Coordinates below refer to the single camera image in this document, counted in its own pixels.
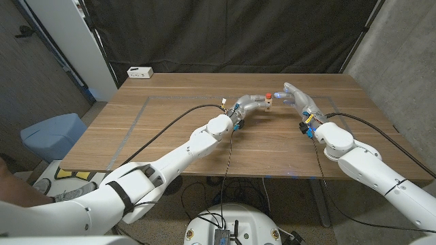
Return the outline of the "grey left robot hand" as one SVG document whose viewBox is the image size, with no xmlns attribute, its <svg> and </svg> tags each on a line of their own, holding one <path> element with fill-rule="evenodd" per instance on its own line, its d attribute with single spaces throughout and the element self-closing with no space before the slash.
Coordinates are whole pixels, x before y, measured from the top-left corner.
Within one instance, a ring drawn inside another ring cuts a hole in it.
<svg viewBox="0 0 436 245">
<path fill-rule="evenodd" d="M 226 115 L 231 119 L 233 125 L 237 125 L 245 116 L 256 108 L 269 110 L 272 105 L 272 99 L 266 95 L 244 95 L 228 110 Z"/>
</svg>

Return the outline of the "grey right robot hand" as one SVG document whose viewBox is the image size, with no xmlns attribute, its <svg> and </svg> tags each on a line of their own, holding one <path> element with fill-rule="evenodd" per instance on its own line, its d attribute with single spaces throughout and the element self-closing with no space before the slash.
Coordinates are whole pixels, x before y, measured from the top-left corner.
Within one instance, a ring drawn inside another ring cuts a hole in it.
<svg viewBox="0 0 436 245">
<path fill-rule="evenodd" d="M 274 93 L 276 99 L 283 99 L 285 105 L 293 107 L 302 118 L 303 121 L 309 119 L 311 115 L 313 118 L 309 124 L 313 128 L 318 128 L 321 124 L 328 123 L 328 119 L 323 112 L 317 107 L 314 100 L 294 85 L 285 82 L 283 84 L 283 92 Z"/>
</svg>

